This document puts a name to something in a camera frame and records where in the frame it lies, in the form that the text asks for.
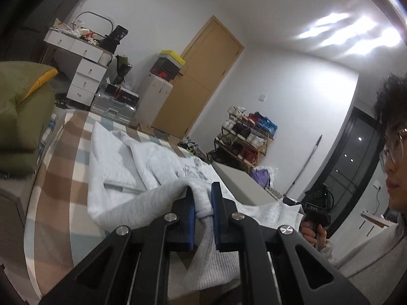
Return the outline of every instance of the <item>wall outlet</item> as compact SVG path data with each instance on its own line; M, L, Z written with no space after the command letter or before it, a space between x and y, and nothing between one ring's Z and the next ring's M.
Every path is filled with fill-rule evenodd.
M375 180L373 182L373 187L375 187L377 190L381 189L381 183L379 182L379 180Z

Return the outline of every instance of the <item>pole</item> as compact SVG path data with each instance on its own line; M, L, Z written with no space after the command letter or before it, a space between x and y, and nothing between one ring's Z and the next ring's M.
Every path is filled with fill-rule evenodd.
M284 193L283 197L287 196L288 192L291 190L292 187L294 187L294 185L296 184L297 180L300 178L301 174L304 172L305 168L307 167L309 161L311 160L311 157L314 155L314 152L317 150L319 143L321 142L322 139L322 134L319 137L317 143L314 146L314 149L312 149L311 154L309 155L307 161L305 162L304 166L302 167L300 173L298 173L296 179L294 180L294 182L291 184L291 186L289 187L289 189Z

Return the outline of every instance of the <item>wooden door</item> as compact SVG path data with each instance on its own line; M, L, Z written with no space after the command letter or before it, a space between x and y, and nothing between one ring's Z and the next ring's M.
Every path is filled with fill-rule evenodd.
M242 51L236 38L212 17L181 55L186 63L152 126L184 137Z

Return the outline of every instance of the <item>metal screw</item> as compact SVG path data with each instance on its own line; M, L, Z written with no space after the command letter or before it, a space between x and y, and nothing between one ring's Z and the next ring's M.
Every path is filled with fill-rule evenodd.
M280 232L284 235L290 235L292 234L293 231L294 231L293 228L289 225L282 225L280 227Z
M127 227L127 226L120 226L120 227L117 227L117 229L116 229L116 234L117 235L120 235L120 236L124 236L124 235L126 235L126 234L128 234L129 233L129 227Z
M239 220L243 220L243 219L245 218L245 215L244 215L243 213L240 213L240 212L233 212L233 213L231 214L231 217L232 217L234 220L239 221Z
M166 221L168 221L168 222L171 222L171 221L177 220L178 217L177 217L177 215L176 215L175 213L170 212L170 213L167 213L167 214L164 216L164 219L165 219Z

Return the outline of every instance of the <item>black hair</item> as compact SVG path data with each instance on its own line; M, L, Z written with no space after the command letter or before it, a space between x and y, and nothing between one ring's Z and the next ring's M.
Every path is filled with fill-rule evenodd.
M377 92L373 111L382 137L389 127L398 128L400 123L407 121L407 76L390 74Z

